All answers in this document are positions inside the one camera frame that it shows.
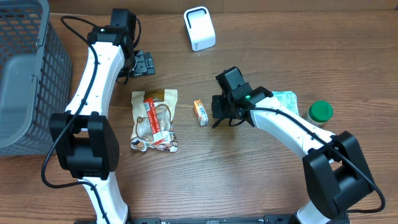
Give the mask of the small orange sachet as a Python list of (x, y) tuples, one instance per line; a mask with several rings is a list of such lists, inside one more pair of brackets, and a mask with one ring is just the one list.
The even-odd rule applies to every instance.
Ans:
[(195, 100), (193, 102), (193, 108), (194, 108), (194, 111), (195, 111), (195, 114), (197, 116), (198, 123), (200, 124), (200, 126), (207, 126), (209, 119), (208, 119), (208, 115), (205, 111), (205, 108), (203, 106), (201, 99)]

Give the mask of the beige snack pouch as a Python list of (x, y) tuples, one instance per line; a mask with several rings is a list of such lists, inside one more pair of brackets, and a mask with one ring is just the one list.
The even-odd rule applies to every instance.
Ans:
[(131, 93), (132, 149), (177, 152), (178, 142), (173, 128), (177, 100), (178, 91), (171, 89)]

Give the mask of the teal tissue pack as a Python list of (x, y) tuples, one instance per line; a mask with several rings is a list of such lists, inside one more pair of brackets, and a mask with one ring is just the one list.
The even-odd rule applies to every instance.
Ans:
[(291, 112), (299, 116), (297, 95), (292, 91), (273, 91), (273, 95)]

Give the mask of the red stick packet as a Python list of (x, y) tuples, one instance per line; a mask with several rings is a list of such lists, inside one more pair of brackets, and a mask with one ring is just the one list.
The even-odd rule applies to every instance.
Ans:
[(144, 100), (144, 108), (150, 126), (148, 142), (152, 145), (168, 144), (171, 128), (169, 107), (163, 103), (157, 105), (152, 98), (147, 98)]

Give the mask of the green lidded jar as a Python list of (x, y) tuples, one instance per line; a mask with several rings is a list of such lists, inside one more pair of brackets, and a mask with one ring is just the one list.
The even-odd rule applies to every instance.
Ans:
[(302, 118), (315, 126), (323, 126), (333, 116), (333, 107), (327, 101), (316, 101), (303, 114)]

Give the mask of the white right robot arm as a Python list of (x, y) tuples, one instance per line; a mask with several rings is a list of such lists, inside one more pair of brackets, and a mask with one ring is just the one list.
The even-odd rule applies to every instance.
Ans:
[(333, 134), (288, 110), (271, 91), (252, 89), (238, 67), (217, 75), (214, 119), (248, 122), (278, 139), (302, 160), (309, 203), (291, 215), (265, 215), (264, 223), (349, 223), (351, 207), (374, 191), (358, 140)]

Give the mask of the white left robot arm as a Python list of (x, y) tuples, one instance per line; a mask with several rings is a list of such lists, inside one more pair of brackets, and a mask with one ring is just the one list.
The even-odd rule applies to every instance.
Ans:
[[(108, 121), (108, 111), (118, 78), (155, 74), (151, 53), (137, 50), (141, 22), (128, 9), (113, 9), (106, 26), (93, 25), (86, 37), (86, 67), (78, 89), (63, 113), (53, 113), (49, 129), (53, 139), (41, 178), (50, 188), (81, 185), (96, 212), (94, 223), (132, 223), (130, 209), (116, 180), (119, 142)], [(74, 182), (51, 184), (45, 171), (49, 156), (56, 153), (60, 167)]]

